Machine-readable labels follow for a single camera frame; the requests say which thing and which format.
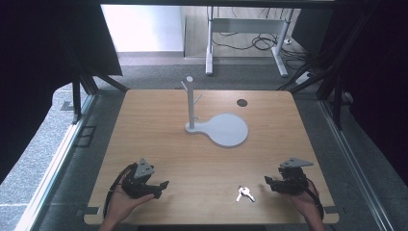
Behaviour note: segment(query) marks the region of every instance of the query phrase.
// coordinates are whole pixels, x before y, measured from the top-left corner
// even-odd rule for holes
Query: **white round base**
[[[235,147],[246,140],[248,126],[237,115],[220,114],[206,122],[195,122],[194,128],[186,123],[186,131],[192,134],[203,134],[221,147]]]

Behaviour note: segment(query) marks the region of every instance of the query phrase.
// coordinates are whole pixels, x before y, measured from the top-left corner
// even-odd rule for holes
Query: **wrist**
[[[114,231],[117,225],[118,222],[106,218],[103,220],[101,226],[99,227],[99,231]]]
[[[298,203],[296,204],[297,211],[304,217],[313,217],[319,214],[319,210],[313,203]]]
[[[299,213],[304,216],[311,231],[324,231],[318,207],[315,204],[307,204],[299,208]]]

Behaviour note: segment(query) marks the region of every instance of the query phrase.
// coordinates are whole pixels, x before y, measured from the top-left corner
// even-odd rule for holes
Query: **white wall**
[[[181,7],[102,5],[116,52],[183,51]]]

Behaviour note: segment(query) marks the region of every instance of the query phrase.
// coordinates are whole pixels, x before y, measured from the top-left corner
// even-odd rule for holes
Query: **black curtain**
[[[408,14],[381,1],[342,68],[357,122],[408,185]]]
[[[62,36],[87,74],[122,74],[100,6],[55,2],[0,3],[0,182],[45,119],[54,91],[77,78]]]

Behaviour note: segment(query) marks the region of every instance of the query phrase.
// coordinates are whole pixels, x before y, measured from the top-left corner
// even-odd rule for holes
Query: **black cable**
[[[305,82],[294,86],[292,89],[288,90],[290,93],[294,94],[300,90],[305,89],[306,87],[309,87],[316,83],[319,80],[322,80],[324,77],[326,77],[331,71],[333,70],[333,65],[330,65],[328,68],[324,69],[323,72],[315,74],[311,78],[307,79]]]
[[[267,16],[266,16],[265,18],[268,18],[268,16],[269,16],[269,12],[270,12],[270,8],[268,8],[268,11],[267,11]]]
[[[282,12],[281,12],[281,15],[280,15],[279,19],[282,19],[283,11],[284,11],[284,10],[285,10],[285,8],[282,8]]]
[[[285,60],[285,67],[287,67],[289,69],[293,69],[293,70],[298,70],[299,67],[291,65],[290,62],[299,62],[299,61],[304,61],[304,60],[300,60],[300,59]]]
[[[301,66],[299,70],[295,73],[295,75],[288,81],[288,83],[279,87],[278,90],[284,90],[287,86],[293,84],[304,72],[306,72],[312,66],[319,66],[324,64],[324,62],[330,61],[333,58],[333,56],[336,55],[336,51],[339,49],[340,42],[345,38],[347,32],[352,28],[352,25],[353,21],[348,22],[347,26],[342,30],[340,35],[337,36],[336,39],[332,43],[330,43],[329,46],[323,52],[316,56],[312,56],[306,59],[305,60],[306,64]],[[297,92],[301,89],[306,88],[307,86],[310,86],[310,84],[317,82],[318,80],[322,79],[324,75],[327,75],[332,70],[332,67],[333,67],[332,64],[329,65],[321,73],[315,74],[315,76],[302,83],[301,86],[294,87],[292,90],[290,90],[290,92],[293,91]]]
[[[278,43],[278,38],[277,36],[270,34],[271,37],[273,37],[273,43],[274,45],[277,45]],[[305,61],[308,59],[308,53],[306,52],[295,52],[295,51],[288,51],[285,48],[281,48],[281,52],[285,57],[289,57],[289,58],[294,58],[297,59],[299,61]]]
[[[266,38],[266,37],[261,37],[261,34],[259,34],[257,37],[255,37],[255,38],[252,40],[252,44],[251,44],[250,46],[247,46],[247,47],[236,47],[236,46],[231,46],[231,45],[228,45],[228,44],[218,43],[218,42],[212,40],[212,42],[213,42],[215,45],[226,46],[226,47],[229,47],[229,48],[232,48],[232,49],[236,49],[236,50],[247,50],[247,49],[249,49],[249,48],[255,47],[255,48],[257,48],[258,50],[262,50],[262,51],[269,50],[269,49],[273,46],[273,45],[270,45],[269,43],[267,43],[267,41],[271,42],[272,39]],[[259,46],[259,45],[258,45],[259,42],[262,42],[262,43],[265,44],[267,47],[261,47],[261,46]]]
[[[300,184],[300,182],[298,182],[296,179],[294,179],[293,177],[291,178],[292,180],[295,181],[295,183],[297,185],[299,185],[307,194],[310,195],[310,197],[312,197],[312,199],[315,201],[315,205],[316,207],[318,207],[319,213],[320,213],[320,218],[324,219],[324,211],[323,211],[323,206],[321,205],[319,196],[314,194],[312,191],[309,190],[309,188],[304,187],[302,184]],[[310,179],[306,178],[310,183],[312,183],[312,186],[315,190],[316,193],[318,193],[318,191],[316,190],[316,186],[313,183],[313,181],[311,181]]]
[[[120,185],[119,184],[120,179],[122,179],[123,175],[126,174],[127,172],[129,172],[135,165],[136,165],[136,163],[133,163],[133,164],[129,165],[128,167],[126,167],[124,170],[122,170],[119,173],[119,175],[116,177],[114,183],[109,188],[108,194],[106,195],[106,199],[105,199],[105,205],[103,207],[103,218],[105,218],[105,216],[106,216],[106,214],[108,212],[109,202],[111,201],[111,197],[115,192],[116,186]]]
[[[223,36],[223,37],[230,37],[230,36],[237,35],[237,34],[239,34],[239,33],[236,32],[236,33],[230,33],[230,34],[223,34],[223,33],[219,32],[219,34],[220,34],[221,36]]]
[[[235,12],[234,12],[234,7],[231,7],[231,11],[232,11],[232,13],[234,14],[235,18],[238,18],[237,15],[236,15]]]

